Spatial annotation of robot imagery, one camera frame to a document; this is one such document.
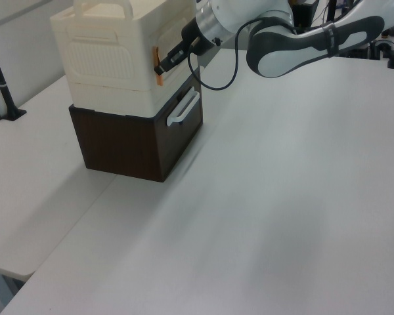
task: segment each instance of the white tabletop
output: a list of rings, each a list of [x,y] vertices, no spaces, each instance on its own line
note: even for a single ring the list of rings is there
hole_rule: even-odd
[[[27,280],[115,175],[85,168],[65,78],[0,121],[0,273]]]
[[[394,71],[242,62],[202,96],[167,182],[116,177],[2,315],[394,314]]]

